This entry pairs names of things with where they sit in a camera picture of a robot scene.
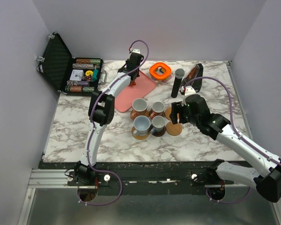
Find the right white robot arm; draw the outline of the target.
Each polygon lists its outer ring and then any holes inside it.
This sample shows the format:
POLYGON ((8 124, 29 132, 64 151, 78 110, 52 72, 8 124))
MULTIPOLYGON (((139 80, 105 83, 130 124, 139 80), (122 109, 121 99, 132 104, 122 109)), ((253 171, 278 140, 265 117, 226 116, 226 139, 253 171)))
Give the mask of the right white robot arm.
POLYGON ((251 187, 266 200, 278 202, 281 198, 281 157, 267 151, 243 135, 232 122, 218 113, 211 113, 203 97, 190 95, 183 101, 171 104, 173 124, 190 123, 199 131, 218 141, 245 159, 250 167, 217 160, 207 170, 210 183, 230 180, 251 187))

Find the light blue mug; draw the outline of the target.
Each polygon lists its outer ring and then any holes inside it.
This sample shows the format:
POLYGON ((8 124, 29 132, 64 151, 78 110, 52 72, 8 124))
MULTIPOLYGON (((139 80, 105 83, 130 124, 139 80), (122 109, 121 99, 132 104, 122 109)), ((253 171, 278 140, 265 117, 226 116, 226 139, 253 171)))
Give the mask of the light blue mug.
POLYGON ((137 116, 133 121, 135 130, 132 132, 133 136, 145 136, 148 134, 151 126, 150 119, 144 115, 137 116))

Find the pink mug back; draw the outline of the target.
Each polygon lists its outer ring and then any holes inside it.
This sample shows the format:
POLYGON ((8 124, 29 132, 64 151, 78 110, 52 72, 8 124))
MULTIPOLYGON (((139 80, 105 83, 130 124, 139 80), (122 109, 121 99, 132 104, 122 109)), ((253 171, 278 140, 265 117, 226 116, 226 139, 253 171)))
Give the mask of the pink mug back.
POLYGON ((165 105, 162 102, 154 102, 151 108, 151 111, 149 112, 150 119, 153 119, 156 116, 165 116, 165 105))

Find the pink mug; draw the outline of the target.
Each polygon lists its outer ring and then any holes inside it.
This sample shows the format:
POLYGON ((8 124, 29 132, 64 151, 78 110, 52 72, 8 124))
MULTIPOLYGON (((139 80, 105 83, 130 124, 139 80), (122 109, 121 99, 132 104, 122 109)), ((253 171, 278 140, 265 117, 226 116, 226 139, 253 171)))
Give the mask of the pink mug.
POLYGON ((151 108, 151 111, 149 112, 150 119, 153 119, 156 116, 165 116, 165 105, 162 102, 154 102, 151 108))
POLYGON ((132 109, 137 112, 146 111, 148 109, 148 104, 146 100, 142 98, 135 99, 132 103, 132 109))

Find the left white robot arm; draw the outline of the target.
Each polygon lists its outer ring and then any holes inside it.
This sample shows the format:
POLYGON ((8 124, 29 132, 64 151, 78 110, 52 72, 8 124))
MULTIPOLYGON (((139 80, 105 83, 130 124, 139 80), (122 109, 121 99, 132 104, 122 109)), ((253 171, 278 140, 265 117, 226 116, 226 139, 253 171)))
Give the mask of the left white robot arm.
POLYGON ((115 79, 104 89, 93 91, 89 106, 89 134, 85 152, 74 167, 74 175, 84 185, 90 185, 95 179, 93 167, 96 165, 98 148, 103 133, 114 117, 115 98, 139 75, 139 68, 145 62, 144 56, 130 53, 123 67, 118 70, 115 79))

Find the grey mug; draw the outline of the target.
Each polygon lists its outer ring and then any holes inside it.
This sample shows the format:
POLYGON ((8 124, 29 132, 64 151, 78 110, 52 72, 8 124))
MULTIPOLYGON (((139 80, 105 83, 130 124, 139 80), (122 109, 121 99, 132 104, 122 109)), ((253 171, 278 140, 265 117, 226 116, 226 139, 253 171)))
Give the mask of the grey mug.
POLYGON ((152 129, 150 130, 151 134, 163 132, 165 128, 165 118, 163 116, 155 116, 152 119, 152 129))

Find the pink mug front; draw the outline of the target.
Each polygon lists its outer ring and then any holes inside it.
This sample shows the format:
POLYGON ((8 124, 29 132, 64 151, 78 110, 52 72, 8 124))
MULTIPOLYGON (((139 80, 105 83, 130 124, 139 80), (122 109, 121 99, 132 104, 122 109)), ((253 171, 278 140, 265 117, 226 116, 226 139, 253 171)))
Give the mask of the pink mug front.
POLYGON ((148 109, 148 104, 146 100, 142 98, 135 99, 132 103, 132 109, 137 112, 146 111, 148 109))

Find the light wood coaster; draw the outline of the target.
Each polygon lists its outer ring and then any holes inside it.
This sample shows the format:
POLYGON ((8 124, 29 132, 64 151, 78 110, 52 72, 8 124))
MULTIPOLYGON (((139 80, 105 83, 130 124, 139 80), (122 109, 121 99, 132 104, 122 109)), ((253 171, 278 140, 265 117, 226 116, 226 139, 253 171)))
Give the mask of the light wood coaster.
POLYGON ((168 120, 171 120, 170 114, 171 114, 171 107, 168 107, 168 108, 165 110, 165 117, 166 117, 168 120))
POLYGON ((173 124, 171 121, 169 121, 166 125, 166 131, 172 136, 177 136, 182 132, 182 126, 179 123, 173 124))

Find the small woven rattan coaster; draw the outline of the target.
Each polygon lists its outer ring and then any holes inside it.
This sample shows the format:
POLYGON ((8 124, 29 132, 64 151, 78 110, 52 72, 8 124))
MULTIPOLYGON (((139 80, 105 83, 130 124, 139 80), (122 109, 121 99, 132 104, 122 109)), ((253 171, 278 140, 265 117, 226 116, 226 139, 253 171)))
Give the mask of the small woven rattan coaster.
POLYGON ((137 140, 145 140, 145 139, 148 138, 149 135, 150 135, 149 132, 148 132, 146 135, 143 135, 143 136, 137 135, 137 134, 136 134, 136 129, 135 129, 135 127, 132 127, 131 134, 132 134, 133 138, 135 138, 135 139, 137 139, 137 140))

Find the large woven rattan coaster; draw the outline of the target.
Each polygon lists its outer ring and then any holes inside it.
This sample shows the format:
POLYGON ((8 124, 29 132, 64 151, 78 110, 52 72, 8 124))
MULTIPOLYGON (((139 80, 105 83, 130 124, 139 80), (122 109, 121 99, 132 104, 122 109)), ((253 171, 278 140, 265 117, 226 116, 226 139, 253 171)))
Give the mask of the large woven rattan coaster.
POLYGON ((142 116, 142 115, 149 117, 149 111, 146 110, 146 111, 142 111, 142 112, 137 112, 135 110, 132 110, 130 113, 130 118, 131 118, 131 120, 135 120, 138 116, 142 116))

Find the dark wood coaster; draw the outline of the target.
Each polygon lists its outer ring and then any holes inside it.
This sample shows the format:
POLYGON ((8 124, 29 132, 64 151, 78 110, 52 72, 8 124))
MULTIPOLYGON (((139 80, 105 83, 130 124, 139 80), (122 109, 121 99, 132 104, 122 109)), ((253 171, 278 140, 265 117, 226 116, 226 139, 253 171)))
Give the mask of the dark wood coaster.
POLYGON ((150 127, 150 134, 155 137, 163 136, 166 132, 166 127, 163 128, 155 128, 153 126, 150 127))

